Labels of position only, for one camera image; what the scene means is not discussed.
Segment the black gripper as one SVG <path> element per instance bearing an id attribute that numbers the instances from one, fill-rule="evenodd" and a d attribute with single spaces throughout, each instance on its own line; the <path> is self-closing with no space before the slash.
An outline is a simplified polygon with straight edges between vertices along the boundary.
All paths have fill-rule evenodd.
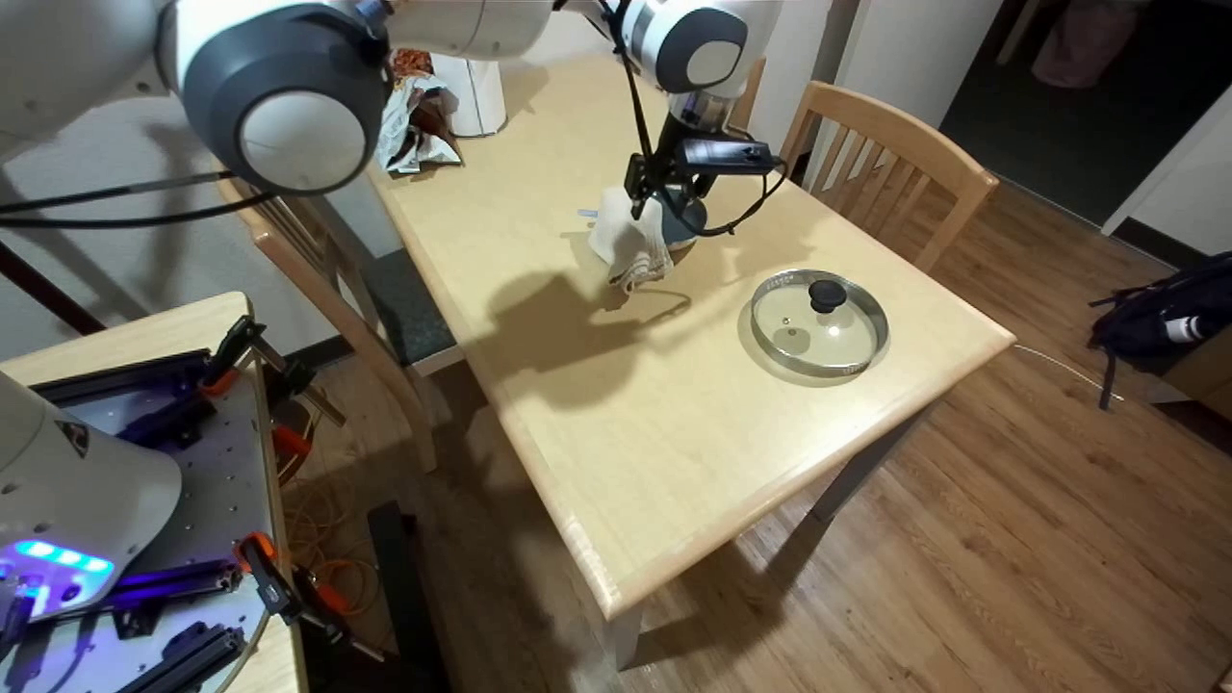
<path id="1" fill-rule="evenodd" d="M 625 192 L 632 199 L 632 214 L 643 214 L 647 199 L 657 199 L 681 218 L 703 214 L 708 178 L 685 167 L 685 148 L 691 139 L 697 126 L 667 118 L 657 141 L 629 157 Z"/>

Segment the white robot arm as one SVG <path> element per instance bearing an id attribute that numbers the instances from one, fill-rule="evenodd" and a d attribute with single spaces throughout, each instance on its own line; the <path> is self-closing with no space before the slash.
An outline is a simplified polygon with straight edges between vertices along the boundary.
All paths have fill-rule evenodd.
<path id="1" fill-rule="evenodd" d="M 330 192 L 363 172 L 391 98 L 391 53 L 517 58 L 576 10 L 625 69 L 672 101 L 632 155 L 636 205 L 771 155 L 720 130 L 783 0 L 0 0 L 0 155 L 145 90 L 244 180 Z"/>

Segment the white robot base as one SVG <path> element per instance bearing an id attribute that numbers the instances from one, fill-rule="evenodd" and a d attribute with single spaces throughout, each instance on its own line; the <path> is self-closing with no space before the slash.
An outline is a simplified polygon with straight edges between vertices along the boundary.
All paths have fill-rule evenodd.
<path id="1" fill-rule="evenodd" d="M 169 453 L 97 430 L 0 372 L 0 570 L 29 621 L 100 603 L 177 502 Z"/>

